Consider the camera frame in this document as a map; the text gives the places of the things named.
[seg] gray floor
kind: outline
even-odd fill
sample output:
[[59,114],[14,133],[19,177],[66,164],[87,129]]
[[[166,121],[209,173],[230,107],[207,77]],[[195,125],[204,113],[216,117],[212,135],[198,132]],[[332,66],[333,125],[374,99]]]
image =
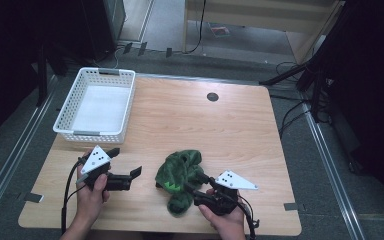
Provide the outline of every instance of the gray floor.
[[[212,35],[208,24],[203,25],[207,28],[201,41],[203,45],[200,45],[194,54],[173,55],[166,58],[164,51],[167,47],[180,50],[181,28],[169,24],[172,22],[179,24],[178,21],[173,20],[179,16],[174,14],[172,18],[164,19],[167,14],[162,11],[177,12],[175,7],[178,7],[179,2],[182,1],[155,0],[143,37],[143,42],[148,42],[148,51],[142,56],[138,56],[137,49],[132,49],[127,54],[118,52],[118,67],[138,73],[229,79],[238,84],[257,84],[259,80],[268,80],[276,76],[278,63],[293,61],[286,36],[282,32],[226,26],[231,30],[231,36],[221,39]],[[190,22],[189,25],[188,42],[193,43],[198,36],[196,25],[195,22]],[[17,200],[17,196],[20,192],[30,191],[52,145],[55,137],[52,125],[58,113],[56,109],[62,106],[79,68],[71,61],[68,63],[70,72],[65,77],[58,77],[55,95],[50,106],[1,198],[0,239],[56,239],[59,236],[58,229],[19,227],[18,216],[24,203]],[[115,59],[109,56],[97,64],[112,68],[115,66]],[[289,66],[281,66],[278,70],[286,71]],[[298,98],[299,94],[294,89],[294,81],[295,79],[291,78],[270,87],[270,93]],[[35,91],[0,128],[0,169],[35,110],[36,98]],[[295,100],[272,97],[278,126],[281,126],[285,113],[296,103]],[[288,119],[292,119],[301,112],[303,112],[302,108],[295,109]],[[345,154],[333,127],[329,124],[319,124],[319,126],[366,239],[384,239],[384,186],[371,176],[352,174],[348,170]],[[351,239],[305,117],[299,118],[285,131],[282,147],[296,202],[303,206],[299,210],[303,230],[297,237],[263,236],[259,239]]]

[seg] finger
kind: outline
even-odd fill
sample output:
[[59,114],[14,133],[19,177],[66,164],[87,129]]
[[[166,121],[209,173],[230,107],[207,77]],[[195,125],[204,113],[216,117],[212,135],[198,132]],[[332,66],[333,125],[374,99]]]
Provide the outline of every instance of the finger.
[[214,188],[208,189],[205,193],[209,195],[214,195]]
[[102,192],[102,200],[104,202],[108,202],[108,199],[110,198],[110,192],[105,190],[104,192]]
[[95,197],[102,198],[103,194],[102,191],[105,189],[105,186],[107,185],[107,175],[101,174],[98,179],[96,179],[95,184],[93,186],[93,195]]
[[207,219],[208,221],[210,221],[211,224],[213,224],[213,218],[214,218],[214,213],[205,205],[199,205],[198,206],[199,208],[199,211],[201,211],[202,215],[205,217],[205,219]]
[[90,154],[91,152],[93,151],[92,148],[89,148],[88,150],[86,150],[85,153],[83,153],[83,157],[86,157],[88,154]]

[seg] metal rail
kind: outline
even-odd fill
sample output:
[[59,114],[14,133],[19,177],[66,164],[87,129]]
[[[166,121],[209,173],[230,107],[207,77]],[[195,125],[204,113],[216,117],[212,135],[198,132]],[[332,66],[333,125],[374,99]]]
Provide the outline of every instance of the metal rail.
[[[309,110],[307,104],[303,104],[304,112]],[[339,208],[344,218],[345,224],[348,228],[348,232],[353,240],[364,240],[363,229],[358,220],[357,214],[354,211],[354,207],[351,203],[351,200],[348,197],[348,194],[345,190],[342,180],[339,176],[338,171],[336,170],[335,162],[330,154],[329,148],[326,144],[322,131],[319,125],[314,121],[311,113],[306,113],[306,118],[308,125],[310,126],[311,133],[313,134],[314,140],[316,142],[317,148],[319,149],[320,156],[323,161],[327,176],[329,178],[330,184],[335,194],[336,200],[338,201]]]
[[32,114],[29,122],[24,128],[21,136],[19,137],[17,143],[9,154],[4,166],[0,171],[0,199],[5,192],[12,176],[14,175],[15,170],[17,169],[18,164],[24,156],[24,153],[27,147],[30,144],[31,139],[33,138],[40,122],[45,115],[49,104],[54,96],[55,86],[57,85],[57,79],[55,75],[49,80],[48,89],[49,95],[44,100],[43,104],[40,107],[36,107],[35,111]]

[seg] hand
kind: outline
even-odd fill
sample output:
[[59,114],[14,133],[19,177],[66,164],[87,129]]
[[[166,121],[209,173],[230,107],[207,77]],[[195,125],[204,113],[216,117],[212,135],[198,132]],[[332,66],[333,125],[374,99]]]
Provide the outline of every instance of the hand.
[[[207,194],[214,194],[214,189],[207,190]],[[223,240],[245,240],[244,213],[239,207],[223,216],[217,216],[205,205],[198,208]]]
[[[82,166],[77,167],[77,179],[81,177]],[[76,184],[77,192],[77,212],[70,227],[61,239],[84,239],[98,218],[104,202],[107,202],[110,193],[104,191],[107,185],[107,176],[101,174],[96,179],[93,191],[85,186],[85,183]]]

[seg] white triangular tip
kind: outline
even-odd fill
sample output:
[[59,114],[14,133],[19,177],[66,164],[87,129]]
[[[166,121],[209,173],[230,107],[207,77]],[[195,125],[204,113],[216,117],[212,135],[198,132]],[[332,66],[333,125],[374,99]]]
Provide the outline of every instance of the white triangular tip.
[[230,189],[258,190],[257,185],[230,170],[220,174],[216,179],[216,183]]
[[82,168],[82,174],[89,173],[111,161],[111,158],[98,145],[92,150],[89,158]]

